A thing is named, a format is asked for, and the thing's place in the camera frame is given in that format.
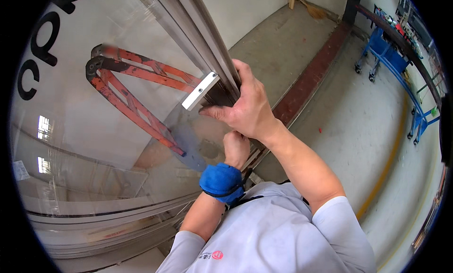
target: window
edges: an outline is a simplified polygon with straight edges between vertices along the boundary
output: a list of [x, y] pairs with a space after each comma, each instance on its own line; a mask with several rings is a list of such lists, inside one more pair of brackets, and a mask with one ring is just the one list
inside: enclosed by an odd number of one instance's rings
[[52, 133], [52, 126], [49, 123], [49, 119], [43, 116], [39, 116], [38, 121], [38, 138], [44, 141], [50, 140], [50, 134]]
[[38, 169], [40, 173], [51, 174], [50, 162], [46, 161], [44, 158], [38, 157]]

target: white t-shirt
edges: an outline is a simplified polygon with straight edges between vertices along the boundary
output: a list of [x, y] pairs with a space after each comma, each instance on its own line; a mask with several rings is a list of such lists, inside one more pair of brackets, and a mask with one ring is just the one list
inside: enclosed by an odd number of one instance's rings
[[292, 183], [262, 182], [225, 213], [208, 240], [176, 234], [158, 273], [376, 272], [373, 249], [346, 197], [311, 214]]

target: forearm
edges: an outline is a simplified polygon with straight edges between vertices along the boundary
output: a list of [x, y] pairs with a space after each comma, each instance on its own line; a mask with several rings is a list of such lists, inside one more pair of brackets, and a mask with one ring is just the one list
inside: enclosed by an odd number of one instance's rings
[[190, 231], [206, 242], [217, 228], [225, 211], [225, 204], [202, 192], [184, 218], [180, 231]]
[[279, 121], [276, 132], [262, 140], [284, 168], [314, 214], [325, 202], [344, 196], [340, 180], [327, 164]]

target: yellow floor line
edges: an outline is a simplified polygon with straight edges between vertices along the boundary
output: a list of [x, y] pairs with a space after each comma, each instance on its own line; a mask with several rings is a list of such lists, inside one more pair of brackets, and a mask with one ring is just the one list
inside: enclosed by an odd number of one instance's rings
[[399, 144], [401, 142], [401, 139], [403, 138], [402, 134], [403, 134], [406, 118], [407, 118], [407, 106], [408, 106], [408, 104], [407, 104], [406, 100], [407, 100], [407, 96], [404, 98], [404, 101], [403, 101], [403, 111], [402, 111], [401, 117], [399, 119], [399, 127], [398, 127], [398, 131], [396, 133], [396, 139], [395, 139], [395, 142], [393, 144], [392, 151], [390, 152], [390, 155], [389, 155], [389, 158], [387, 160], [387, 163], [386, 163], [386, 165], [384, 167], [384, 170], [381, 173], [381, 176], [377, 180], [376, 185], [373, 187], [373, 190], [371, 191], [371, 193], [368, 196], [368, 198], [366, 198], [365, 203], [362, 204], [362, 207], [360, 207], [359, 211], [357, 212], [357, 214], [356, 214], [357, 220], [360, 220], [360, 218], [365, 214], [366, 209], [368, 209], [368, 207], [370, 206], [370, 204], [373, 201], [373, 199], [376, 197], [376, 195], [379, 192], [379, 190], [381, 190], [381, 187], [384, 184], [384, 181], [386, 180], [387, 175], [389, 173], [390, 167], [392, 166], [392, 164], [394, 162], [396, 153], [397, 153], [397, 151], [399, 149]]
[[409, 229], [406, 231], [406, 234], [404, 235], [403, 239], [401, 240], [401, 242], [399, 242], [398, 246], [393, 250], [392, 254], [387, 258], [387, 260], [385, 260], [385, 262], [383, 262], [383, 264], [381, 266], [379, 266], [379, 268], [377, 269], [377, 271], [380, 271], [389, 261], [390, 259], [392, 259], [393, 255], [396, 253], [396, 251], [401, 247], [401, 245], [403, 244], [403, 242], [405, 241], [405, 239], [407, 238], [407, 236], [409, 235], [409, 233], [411, 232], [411, 229], [412, 227], [414, 226], [415, 222], [417, 221], [417, 218], [418, 216], [420, 215], [420, 212], [422, 211], [422, 208], [423, 208], [423, 204], [426, 200], [426, 197], [428, 196], [428, 192], [429, 192], [429, 185], [431, 185], [431, 182], [433, 181], [433, 178], [434, 178], [434, 172], [436, 170], [436, 165], [435, 163], [437, 162], [437, 155], [438, 155], [438, 152], [435, 152], [435, 157], [434, 157], [434, 165], [431, 169], [431, 175], [430, 175], [430, 179], [429, 179], [429, 182], [428, 182], [428, 187], [426, 188], [426, 191], [425, 191], [425, 195], [423, 196], [423, 199], [422, 199], [422, 202], [420, 204], [420, 207], [419, 207], [419, 210], [417, 211], [417, 214], [415, 215], [415, 219], [412, 221], [412, 224], [411, 226], [409, 227]]

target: white bracket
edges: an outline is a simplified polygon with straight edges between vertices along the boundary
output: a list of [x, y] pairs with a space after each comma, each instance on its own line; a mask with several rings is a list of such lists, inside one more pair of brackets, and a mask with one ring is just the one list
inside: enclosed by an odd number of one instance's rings
[[206, 95], [207, 91], [219, 81], [220, 77], [215, 72], [210, 72], [198, 86], [187, 96], [183, 102], [183, 107], [192, 111], [193, 107], [198, 104], [201, 98]]

